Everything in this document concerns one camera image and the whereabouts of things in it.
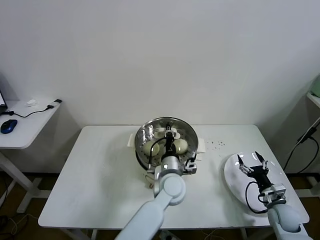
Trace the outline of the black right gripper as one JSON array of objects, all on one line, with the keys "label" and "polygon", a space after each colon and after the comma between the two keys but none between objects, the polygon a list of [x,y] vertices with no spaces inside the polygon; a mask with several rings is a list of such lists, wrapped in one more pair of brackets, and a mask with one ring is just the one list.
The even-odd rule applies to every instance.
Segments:
[{"label": "black right gripper", "polygon": [[260,162],[260,165],[252,166],[251,168],[246,166],[240,157],[240,155],[237,155],[238,163],[239,163],[239,169],[241,172],[243,172],[245,175],[247,175],[249,178],[255,179],[258,189],[260,191],[264,191],[267,188],[270,188],[272,186],[271,181],[268,178],[268,161],[264,159],[264,157],[259,154],[257,151],[255,151],[255,155],[257,156],[257,159]]}]

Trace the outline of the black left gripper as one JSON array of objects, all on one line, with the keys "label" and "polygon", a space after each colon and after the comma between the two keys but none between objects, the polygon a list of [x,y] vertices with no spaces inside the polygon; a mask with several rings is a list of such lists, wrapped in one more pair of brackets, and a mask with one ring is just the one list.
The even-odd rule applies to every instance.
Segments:
[{"label": "black left gripper", "polygon": [[176,146],[174,145],[174,136],[175,136],[175,132],[172,131],[172,126],[173,126],[173,122],[169,121],[166,124],[166,129],[164,132],[164,136],[165,136],[165,145],[164,145],[164,154],[163,157],[168,157],[168,156],[174,156],[174,157],[178,157],[178,154],[176,152]]}]

